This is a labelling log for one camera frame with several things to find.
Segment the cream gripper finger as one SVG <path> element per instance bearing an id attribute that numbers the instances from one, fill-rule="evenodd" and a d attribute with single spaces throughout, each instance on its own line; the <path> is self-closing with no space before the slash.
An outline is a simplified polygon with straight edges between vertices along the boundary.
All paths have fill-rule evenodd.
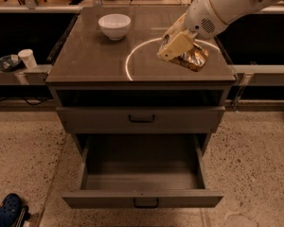
<path id="1" fill-rule="evenodd" d="M 173 35 L 174 35 L 174 31 L 169 29 L 162 37 L 161 46 L 165 47 L 168 44 L 170 44 L 172 41 Z"/>
<path id="2" fill-rule="evenodd" d="M 188 41 L 186 39 L 172 39 L 170 44 L 165 47 L 160 47 L 157 52 L 157 57 L 163 61 L 172 60 L 190 50 L 193 47 L 194 42 L 195 40 Z"/>

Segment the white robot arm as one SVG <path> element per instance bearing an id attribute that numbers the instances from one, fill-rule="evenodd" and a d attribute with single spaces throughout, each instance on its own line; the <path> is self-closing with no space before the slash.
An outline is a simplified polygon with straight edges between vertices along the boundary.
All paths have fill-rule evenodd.
<path id="1" fill-rule="evenodd" d="M 187 11 L 166 31 L 157 56 L 172 61 L 193 47 L 196 39 L 207 40 L 224 32 L 240 17 L 284 0 L 194 0 Z"/>

